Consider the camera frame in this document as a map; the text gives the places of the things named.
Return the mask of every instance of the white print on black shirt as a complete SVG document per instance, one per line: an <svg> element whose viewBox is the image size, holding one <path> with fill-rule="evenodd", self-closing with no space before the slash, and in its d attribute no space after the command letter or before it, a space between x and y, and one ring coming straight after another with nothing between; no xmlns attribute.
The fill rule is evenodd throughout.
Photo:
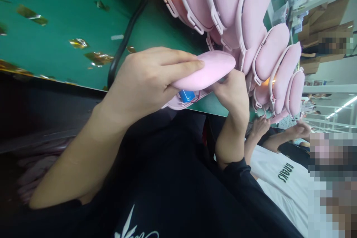
<svg viewBox="0 0 357 238"><path fill-rule="evenodd" d="M293 169L294 167L292 165L286 163L283 170L279 172L278 178L280 178L282 181L286 183Z"/></svg>
<svg viewBox="0 0 357 238"><path fill-rule="evenodd" d="M125 225L124 225L123 231L122 231L122 235L120 235L119 233L116 232L114 235L114 238L134 238L133 235L135 233L137 225L134 228L132 228L130 231L128 231L129 226L130 226L130 220L133 215L134 206L135 206L135 204L133 205L133 208L130 211L128 219L125 222ZM150 238L159 238L159 233L157 231L152 231L147 236L145 236L145 233L142 232L139 236L135 236L135 238L149 238L149 237Z"/></svg>

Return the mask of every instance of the finger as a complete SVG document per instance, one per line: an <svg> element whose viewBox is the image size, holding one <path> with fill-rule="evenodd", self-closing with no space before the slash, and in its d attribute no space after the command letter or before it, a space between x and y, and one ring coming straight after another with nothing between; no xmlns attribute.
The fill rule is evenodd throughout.
<svg viewBox="0 0 357 238"><path fill-rule="evenodd" d="M169 85L164 91L165 99L167 101L171 100L179 91L176 87Z"/></svg>
<svg viewBox="0 0 357 238"><path fill-rule="evenodd" d="M155 55L155 60L159 65L173 65L182 62L195 61L197 56L191 53L187 53L181 50L163 50L162 52Z"/></svg>
<svg viewBox="0 0 357 238"><path fill-rule="evenodd" d="M163 76L168 84L180 80L204 67L203 61L190 61L163 67Z"/></svg>
<svg viewBox="0 0 357 238"><path fill-rule="evenodd" d="M157 46L157 47L153 47L153 48L148 48L142 52L147 52L147 53L153 53L153 52L160 52L160 51L169 51L171 50L170 48L166 48L164 46Z"/></svg>

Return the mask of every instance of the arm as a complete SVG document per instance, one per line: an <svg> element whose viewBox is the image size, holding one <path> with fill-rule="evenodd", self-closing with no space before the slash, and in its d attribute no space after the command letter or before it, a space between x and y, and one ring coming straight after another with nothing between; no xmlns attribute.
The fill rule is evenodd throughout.
<svg viewBox="0 0 357 238"><path fill-rule="evenodd" d="M129 55L85 127L42 179L30 207L45 208L73 199L90 202L111 169L126 130L178 93L170 85L173 81L203 66L196 56L168 48Z"/></svg>
<svg viewBox="0 0 357 238"><path fill-rule="evenodd" d="M268 149L269 151L277 153L278 147L281 144L288 142L290 140L291 140L290 136L287 135L285 132L282 132L282 133L272 135L268 140L266 140L264 142L262 147L264 147L265 149Z"/></svg>
<svg viewBox="0 0 357 238"><path fill-rule="evenodd" d="M244 157L247 165L250 165L250 159L252 158L252 154L254 148L258 144L259 140L262 136L269 130L270 127L270 119L266 119L267 116L263 115L256 119L253 123L253 128L249 137L245 141L244 145Z"/></svg>
<svg viewBox="0 0 357 238"><path fill-rule="evenodd" d="M244 157L244 135L249 121L249 99L242 72L232 70L223 84L213 86L220 103L229 111L216 142L216 158L221 169Z"/></svg>
<svg viewBox="0 0 357 238"><path fill-rule="evenodd" d="M304 121L297 121L295 126L288 128L285 132L275 134L271 136L266 142L264 142L263 147L272 152L277 152L278 147L290 140L298 138L307 138L310 136L311 128Z"/></svg>

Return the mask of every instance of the gold foil scrap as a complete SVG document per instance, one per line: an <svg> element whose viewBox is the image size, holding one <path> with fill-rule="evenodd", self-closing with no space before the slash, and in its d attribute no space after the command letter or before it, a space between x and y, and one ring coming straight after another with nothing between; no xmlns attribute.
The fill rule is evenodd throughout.
<svg viewBox="0 0 357 238"><path fill-rule="evenodd" d="M84 39L81 39L81 38L70 39L69 42L71 43L71 45L74 48L83 49L83 48L89 47L88 43Z"/></svg>
<svg viewBox="0 0 357 238"><path fill-rule="evenodd" d="M100 9L104 9L105 11L109 11L110 7L109 6L106 6L103 4L102 1L94 1L94 3L97 5L98 8Z"/></svg>
<svg viewBox="0 0 357 238"><path fill-rule="evenodd" d="M19 5L16 12L19 13L21 16L24 16L25 18L32 20L33 22L36 22L42 26L45 26L48 23L48 20L46 18L36 14L36 12L32 11L31 9L25 7L22 4Z"/></svg>
<svg viewBox="0 0 357 238"><path fill-rule="evenodd" d="M129 51L130 54L136 53L136 50L133 46L127 46L126 49Z"/></svg>
<svg viewBox="0 0 357 238"><path fill-rule="evenodd" d="M74 81L74 80L71 79L71 78L67 78L67 80L66 80L65 83L66 83L66 84L72 84L72 85L77 85L77 84L78 84L77 81Z"/></svg>
<svg viewBox="0 0 357 238"><path fill-rule="evenodd" d="M0 70L3 71L8 71L11 73L17 73L17 74L23 74L23 75L27 75L27 76L33 76L33 73L25 70L25 69L21 69L19 67L17 67L16 65L13 65L5 60L0 59Z"/></svg>
<svg viewBox="0 0 357 238"><path fill-rule="evenodd" d="M6 35L6 26L0 23L0 35Z"/></svg>
<svg viewBox="0 0 357 238"><path fill-rule="evenodd" d="M56 78L54 76L46 76L46 75L43 75L43 74L40 74L40 77L43 78L43 79L47 79L47 80L51 80L51 81L56 81Z"/></svg>
<svg viewBox="0 0 357 238"><path fill-rule="evenodd" d="M102 67L105 64L111 63L114 59L113 56L108 54L103 54L102 52L90 52L84 54L90 61L92 61L93 66Z"/></svg>
<svg viewBox="0 0 357 238"><path fill-rule="evenodd" d="M7 61L4 61L4 60L0 59L0 70L15 72L17 69L18 69L17 66L15 66L15 65L7 62Z"/></svg>

